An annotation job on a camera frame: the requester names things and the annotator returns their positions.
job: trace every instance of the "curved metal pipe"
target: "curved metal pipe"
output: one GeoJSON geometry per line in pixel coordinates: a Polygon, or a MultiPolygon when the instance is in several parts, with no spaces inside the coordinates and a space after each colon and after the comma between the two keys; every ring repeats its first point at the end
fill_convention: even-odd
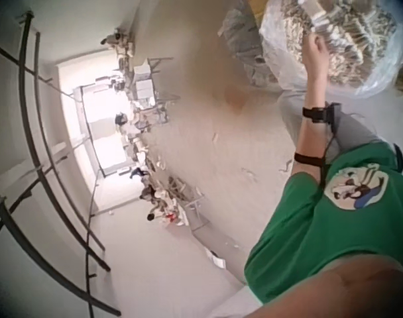
{"type": "Polygon", "coordinates": [[[80,220],[80,223],[82,224],[82,226],[85,228],[85,230],[89,233],[89,235],[91,235],[91,237],[94,239],[94,241],[97,243],[97,245],[102,249],[105,250],[104,245],[100,242],[100,240],[96,237],[96,235],[94,234],[93,231],[91,231],[91,229],[88,227],[84,217],[82,216],[82,214],[78,211],[78,208],[76,207],[74,201],[72,200],[72,198],[70,197],[68,190],[66,189],[66,187],[64,186],[62,180],[60,179],[60,176],[57,172],[56,169],[56,163],[53,160],[53,157],[51,155],[51,150],[50,150],[50,146],[48,145],[47,142],[47,138],[46,138],[46,134],[45,134],[45,130],[44,130],[44,124],[42,123],[42,116],[41,116],[41,102],[40,102],[40,89],[39,89],[39,82],[38,82],[38,74],[39,74],[39,65],[38,65],[38,60],[39,60],[39,51],[40,51],[40,37],[41,34],[39,32],[37,32],[35,34],[36,38],[35,38],[35,50],[34,50],[34,72],[35,75],[34,76],[34,95],[35,95],[35,105],[36,105],[36,116],[38,117],[38,125],[40,127],[41,130],[41,135],[42,135],[42,142],[44,143],[44,147],[45,147],[45,151],[47,153],[48,156],[48,161],[50,161],[51,166],[53,167],[53,172],[54,172],[54,176],[57,179],[57,182],[60,186],[60,188],[62,189],[64,196],[66,197],[66,200],[68,201],[70,207],[72,208],[72,211],[75,213],[76,217],[78,218],[78,220],[80,220]]]}
{"type": "MultiPolygon", "coordinates": [[[[32,21],[33,15],[31,13],[27,13],[25,26],[23,27],[23,35],[21,42],[21,50],[19,52],[19,101],[22,113],[22,123],[23,129],[25,131],[25,137],[27,140],[30,157],[32,158],[32,162],[35,167],[41,166],[41,161],[38,157],[38,152],[36,151],[36,146],[34,139],[32,137],[32,131],[30,129],[29,116],[27,110],[27,99],[25,95],[25,63],[27,57],[27,46],[28,46],[28,37],[29,37],[29,29],[30,22],[32,21]]],[[[62,206],[59,204],[54,192],[46,176],[41,170],[37,170],[38,178],[41,181],[41,185],[44,187],[45,192],[47,193],[48,198],[53,204],[58,216],[61,218],[65,226],[68,228],[70,234],[77,240],[77,242],[82,246],[82,248],[88,252],[88,254],[106,271],[110,272],[110,267],[106,264],[104,260],[98,256],[91,247],[87,246],[85,240],[81,237],[79,232],[75,229],[75,226],[69,220],[67,215],[62,209],[62,206]]]]}
{"type": "Polygon", "coordinates": [[[81,99],[82,99],[82,110],[84,111],[84,118],[85,118],[85,124],[87,125],[88,136],[89,136],[89,139],[91,140],[91,145],[93,146],[93,149],[94,149],[94,154],[95,154],[95,158],[97,159],[99,171],[101,171],[101,175],[103,175],[103,178],[106,178],[106,173],[104,172],[103,168],[101,167],[100,160],[97,155],[97,151],[95,151],[93,134],[91,133],[91,129],[89,127],[88,118],[87,118],[87,111],[85,110],[84,90],[82,89],[82,86],[80,87],[80,92],[81,92],[81,99]]]}

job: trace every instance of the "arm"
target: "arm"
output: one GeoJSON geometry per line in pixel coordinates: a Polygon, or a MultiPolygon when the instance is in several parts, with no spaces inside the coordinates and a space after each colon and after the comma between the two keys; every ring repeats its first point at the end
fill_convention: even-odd
{"type": "MultiPolygon", "coordinates": [[[[325,89],[329,55],[323,38],[311,33],[304,39],[303,63],[308,73],[308,91],[306,92],[304,107],[325,107],[325,89]]],[[[322,158],[327,147],[327,124],[313,123],[311,119],[303,118],[296,152],[304,156],[322,158]]],[[[292,176],[298,172],[305,172],[319,183],[320,168],[308,164],[295,162],[292,176]]]]}

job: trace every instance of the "black wristband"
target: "black wristband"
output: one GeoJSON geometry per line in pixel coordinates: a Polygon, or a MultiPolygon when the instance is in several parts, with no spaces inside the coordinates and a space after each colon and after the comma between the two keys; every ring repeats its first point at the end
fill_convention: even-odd
{"type": "Polygon", "coordinates": [[[330,117],[331,115],[334,116],[334,113],[331,114],[332,107],[326,107],[326,108],[312,108],[308,109],[303,107],[303,117],[310,118],[313,123],[330,123],[330,117]]]}
{"type": "Polygon", "coordinates": [[[325,165],[325,158],[318,158],[318,157],[310,157],[304,156],[303,154],[298,154],[297,152],[294,154],[294,161],[300,164],[308,164],[310,166],[315,167],[323,167],[325,165]]]}

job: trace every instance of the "wrist strap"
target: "wrist strap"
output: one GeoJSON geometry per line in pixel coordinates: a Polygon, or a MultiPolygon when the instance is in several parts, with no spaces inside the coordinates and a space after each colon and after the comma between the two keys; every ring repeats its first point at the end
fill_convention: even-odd
{"type": "Polygon", "coordinates": [[[294,161],[300,164],[308,164],[310,166],[315,166],[322,168],[325,165],[325,158],[317,158],[317,157],[309,157],[304,156],[303,154],[298,154],[297,152],[294,154],[294,161]]]}
{"type": "Polygon", "coordinates": [[[325,108],[314,107],[308,109],[303,107],[302,114],[303,117],[310,118],[313,123],[327,123],[331,126],[331,131],[333,134],[336,133],[335,121],[334,121],[334,108],[340,107],[339,103],[325,103],[325,108]]]}

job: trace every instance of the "green t-shirt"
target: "green t-shirt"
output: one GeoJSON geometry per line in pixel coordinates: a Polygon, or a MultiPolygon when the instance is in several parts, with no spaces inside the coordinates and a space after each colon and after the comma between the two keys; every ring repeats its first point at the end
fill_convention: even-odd
{"type": "Polygon", "coordinates": [[[403,176],[383,142],[338,157],[323,191],[309,174],[293,175],[245,276],[267,303],[331,261],[358,253],[390,256],[403,266],[403,176]]]}

